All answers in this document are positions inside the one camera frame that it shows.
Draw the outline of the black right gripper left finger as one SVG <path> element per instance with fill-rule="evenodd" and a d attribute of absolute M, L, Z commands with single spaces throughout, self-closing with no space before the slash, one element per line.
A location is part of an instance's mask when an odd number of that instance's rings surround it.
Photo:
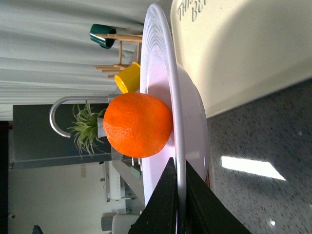
<path fill-rule="evenodd" d="M 150 200 L 131 225 L 130 234 L 174 234 L 176 232 L 177 175 L 169 158 Z"/>

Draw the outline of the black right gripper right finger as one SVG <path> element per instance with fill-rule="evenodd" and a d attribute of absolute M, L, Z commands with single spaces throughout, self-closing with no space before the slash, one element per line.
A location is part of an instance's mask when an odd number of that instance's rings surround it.
<path fill-rule="evenodd" d="M 186 181 L 186 233 L 250 233 L 250 231 L 227 210 L 188 162 L 186 163 Z"/>

